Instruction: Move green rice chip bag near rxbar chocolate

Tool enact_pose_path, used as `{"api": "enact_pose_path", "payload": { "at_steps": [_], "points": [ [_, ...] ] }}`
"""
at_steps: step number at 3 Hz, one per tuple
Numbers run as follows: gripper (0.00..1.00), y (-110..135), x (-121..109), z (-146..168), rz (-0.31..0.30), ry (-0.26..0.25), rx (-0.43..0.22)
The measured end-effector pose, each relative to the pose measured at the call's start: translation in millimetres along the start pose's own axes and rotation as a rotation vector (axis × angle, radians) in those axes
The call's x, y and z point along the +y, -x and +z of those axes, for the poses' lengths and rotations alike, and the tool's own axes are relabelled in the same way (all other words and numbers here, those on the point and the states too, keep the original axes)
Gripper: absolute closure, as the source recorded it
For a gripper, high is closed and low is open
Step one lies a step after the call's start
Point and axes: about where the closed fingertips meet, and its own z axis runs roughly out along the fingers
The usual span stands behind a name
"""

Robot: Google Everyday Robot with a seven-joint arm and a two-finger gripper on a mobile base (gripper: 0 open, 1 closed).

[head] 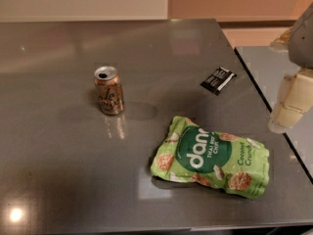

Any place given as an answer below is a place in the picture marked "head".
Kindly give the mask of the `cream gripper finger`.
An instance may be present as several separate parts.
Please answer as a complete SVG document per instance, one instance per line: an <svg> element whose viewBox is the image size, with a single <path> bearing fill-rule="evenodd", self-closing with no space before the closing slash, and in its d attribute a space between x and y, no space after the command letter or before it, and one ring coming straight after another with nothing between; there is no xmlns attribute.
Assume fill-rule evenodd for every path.
<svg viewBox="0 0 313 235"><path fill-rule="evenodd" d="M285 133L312 107L313 70L301 68L296 74L287 74L282 80L268 127L274 133Z"/></svg>
<svg viewBox="0 0 313 235"><path fill-rule="evenodd" d="M287 52L289 50L289 41L291 38L291 29L285 30L275 40L273 40L269 48L275 52Z"/></svg>

